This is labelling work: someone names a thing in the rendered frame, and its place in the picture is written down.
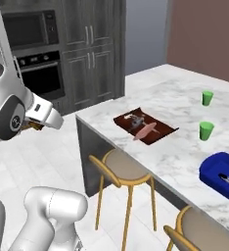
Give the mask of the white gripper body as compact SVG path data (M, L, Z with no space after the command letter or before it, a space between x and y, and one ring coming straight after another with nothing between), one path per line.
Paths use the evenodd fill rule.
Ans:
M40 110L38 112L38 120L42 125L55 129L60 129L64 122L61 114L53 107Z

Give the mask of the grey wooden cupboard run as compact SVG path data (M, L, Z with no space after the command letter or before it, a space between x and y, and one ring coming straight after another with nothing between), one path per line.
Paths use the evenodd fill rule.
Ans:
M124 95L126 0L62 0L67 86L75 112Z

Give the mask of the grey kitchen island base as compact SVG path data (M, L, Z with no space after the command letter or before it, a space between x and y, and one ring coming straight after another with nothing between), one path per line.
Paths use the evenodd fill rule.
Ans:
M100 135L94 132L79 118L75 118L78 143L80 151L80 159L84 180L85 194L92 197L99 192L100 173L98 169L90 162L88 156L94 154L96 157L103 157L106 152L112 150L112 145L104 140ZM166 199L178 210L183 209L187 205L193 205L182 195L174 191L170 186L164 184L158 179L154 179L155 191ZM220 227L224 227L229 231L229 219L219 219L207 214L201 207L193 205L195 210L206 216L211 222L217 223Z

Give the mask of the yellow stool with beige seat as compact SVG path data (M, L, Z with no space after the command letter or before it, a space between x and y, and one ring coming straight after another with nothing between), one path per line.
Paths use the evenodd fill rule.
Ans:
M107 178L117 188L121 188L122 186L126 186L128 188L128 198L121 246L121 251L125 251L129 219L132 208L133 188L147 181L150 183L151 186L153 229L157 230L157 207L154 178L141 165L139 165L131 158L129 158L125 153L122 153L117 149L110 150L103 156L102 159L98 159L96 156L90 155L89 160L92 164L95 165L95 167L99 170L101 174L95 229L98 229L99 227L105 179Z
M186 206L177 215L175 228L164 226L169 237L166 251L229 251L229 233L208 217Z

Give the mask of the brown steak piece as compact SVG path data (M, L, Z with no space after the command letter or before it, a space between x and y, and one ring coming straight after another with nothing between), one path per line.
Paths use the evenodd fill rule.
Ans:
M26 130L29 128L33 128L35 130L41 130L44 127L44 125L40 125L34 122L24 122L24 124L22 125L22 130Z

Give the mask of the pink sweet potato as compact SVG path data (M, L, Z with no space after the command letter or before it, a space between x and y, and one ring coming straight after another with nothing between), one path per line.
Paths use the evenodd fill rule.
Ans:
M151 123L151 124L145 125L134 136L134 140L139 140L139 139L146 137L155 128L156 125L157 125L156 123Z

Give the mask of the black microwave oven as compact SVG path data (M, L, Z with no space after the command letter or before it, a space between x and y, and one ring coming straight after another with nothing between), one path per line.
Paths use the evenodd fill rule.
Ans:
M4 14L3 22L13 50L59 43L54 10Z

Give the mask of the blue tray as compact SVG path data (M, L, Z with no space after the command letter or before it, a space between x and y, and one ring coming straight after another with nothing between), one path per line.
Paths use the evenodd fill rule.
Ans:
M229 199L229 183L219 177L229 176L229 154L218 152L207 157L200 166L200 180Z

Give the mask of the dark brown tray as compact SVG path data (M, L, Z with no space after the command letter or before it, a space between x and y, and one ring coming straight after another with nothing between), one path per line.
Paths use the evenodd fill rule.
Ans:
M139 125L136 128L131 129L131 119L126 120L124 117L129 115L129 114L133 114L136 115L138 117L143 117L144 118L144 122ZM144 113L140 108L137 108L135 110L132 110L128 113L125 113L123 115L120 115L116 118L114 118L114 123L121 127L122 129L124 129L125 131L127 131L129 134L131 134L133 136L133 140L134 140L134 136L137 134L137 132L139 130L141 130L145 125L151 124L151 123L156 123L157 125L155 126L155 128L144 138L139 139L142 142L144 142L146 145L151 145L153 143L155 143L156 141L168 136L169 134L175 132L176 130L178 130L177 128L173 128L153 117L151 117L150 115Z

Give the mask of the black built-in oven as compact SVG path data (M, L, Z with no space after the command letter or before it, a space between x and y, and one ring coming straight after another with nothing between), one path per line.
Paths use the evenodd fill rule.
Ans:
M19 57L24 85L36 95L56 100L65 96L61 58L58 51Z

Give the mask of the green cup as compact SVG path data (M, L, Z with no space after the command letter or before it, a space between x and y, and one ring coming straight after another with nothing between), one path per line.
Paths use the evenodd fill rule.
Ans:
M214 129L214 124L211 122L200 122L200 140L207 141Z
M213 93L211 91L204 91L202 97L202 104L208 106L212 100Z

